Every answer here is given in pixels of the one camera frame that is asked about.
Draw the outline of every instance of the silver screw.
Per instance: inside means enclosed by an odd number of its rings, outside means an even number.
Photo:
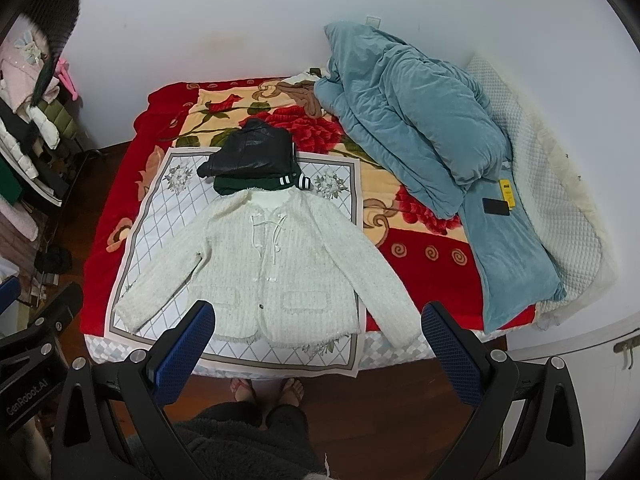
[[[564,368],[564,361],[562,360],[561,357],[554,356],[551,358],[551,365],[553,368],[557,368],[558,370],[561,370],[562,368]]]
[[[490,356],[491,359],[493,359],[497,363],[503,363],[507,360],[507,354],[505,354],[502,350],[491,350]]]
[[[142,349],[138,349],[131,352],[129,359],[131,359],[131,361],[133,361],[134,363],[139,363],[140,361],[143,361],[145,357],[146,357],[146,352]]]
[[[74,361],[71,363],[71,366],[74,370],[79,370],[86,364],[86,359],[84,357],[76,357]]]

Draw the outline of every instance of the blue comforter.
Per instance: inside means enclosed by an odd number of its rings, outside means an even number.
[[[484,213],[482,199],[501,198],[496,181],[513,175],[509,141],[481,85],[367,25],[337,22],[325,32],[330,75],[316,83],[316,97],[436,216],[460,213],[482,281],[484,330],[532,303],[561,299],[554,264],[519,198],[510,216]]]

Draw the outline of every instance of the white quilted fabric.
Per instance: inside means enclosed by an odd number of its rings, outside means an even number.
[[[513,178],[533,227],[556,263],[565,300],[536,305],[540,328],[596,301],[617,277],[600,216],[568,154],[522,96],[476,55],[467,70],[484,87],[494,120],[511,139]]]

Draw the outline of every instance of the black pants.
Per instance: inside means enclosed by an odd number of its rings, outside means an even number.
[[[218,422],[235,420],[255,428],[262,424],[262,412],[252,402],[223,402],[202,410],[196,418],[208,418]],[[305,412],[295,406],[282,404],[273,408],[265,420],[267,431],[277,434],[294,444],[310,446],[309,428]]]

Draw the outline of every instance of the person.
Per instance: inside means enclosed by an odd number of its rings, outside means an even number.
[[[232,379],[235,402],[210,406],[174,428],[203,473],[212,480],[331,480],[311,446],[304,396],[297,379],[284,381],[276,406],[262,425],[260,399],[253,385]],[[137,436],[129,439],[136,466],[160,478]]]

